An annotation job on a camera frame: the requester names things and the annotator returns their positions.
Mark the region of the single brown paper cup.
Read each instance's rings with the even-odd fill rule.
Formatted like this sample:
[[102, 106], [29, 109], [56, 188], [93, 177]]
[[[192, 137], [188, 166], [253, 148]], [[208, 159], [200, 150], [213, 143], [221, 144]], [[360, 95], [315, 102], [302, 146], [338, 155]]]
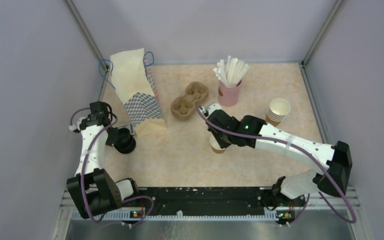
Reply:
[[213, 135], [210, 136], [209, 143], [212, 151], [216, 154], [222, 154], [226, 151], [226, 148], [220, 147], [219, 143], [217, 142], [216, 138]]

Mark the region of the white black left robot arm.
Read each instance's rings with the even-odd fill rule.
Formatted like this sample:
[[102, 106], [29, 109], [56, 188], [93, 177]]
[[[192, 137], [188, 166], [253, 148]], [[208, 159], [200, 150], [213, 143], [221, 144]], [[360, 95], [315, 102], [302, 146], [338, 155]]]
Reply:
[[120, 209], [122, 202], [134, 207], [140, 202], [140, 193], [132, 178], [115, 182], [105, 170], [105, 148], [113, 147], [121, 154], [130, 154], [136, 140], [127, 128], [116, 128], [117, 116], [103, 101], [92, 102], [90, 114], [71, 123], [70, 131], [79, 133], [82, 148], [79, 166], [73, 177], [67, 179], [74, 205], [83, 219], [94, 219]]

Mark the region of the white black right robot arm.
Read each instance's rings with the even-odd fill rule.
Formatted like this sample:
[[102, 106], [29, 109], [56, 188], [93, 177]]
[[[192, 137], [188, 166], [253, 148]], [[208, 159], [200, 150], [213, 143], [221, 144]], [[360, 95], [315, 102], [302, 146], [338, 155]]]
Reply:
[[221, 108], [210, 107], [204, 115], [208, 131], [222, 149], [231, 145], [270, 151], [298, 161], [310, 169], [294, 176], [281, 176], [272, 186], [274, 202], [287, 206], [293, 199], [321, 192], [346, 195], [353, 166], [350, 146], [310, 141], [278, 129], [265, 120], [246, 115], [241, 120]]

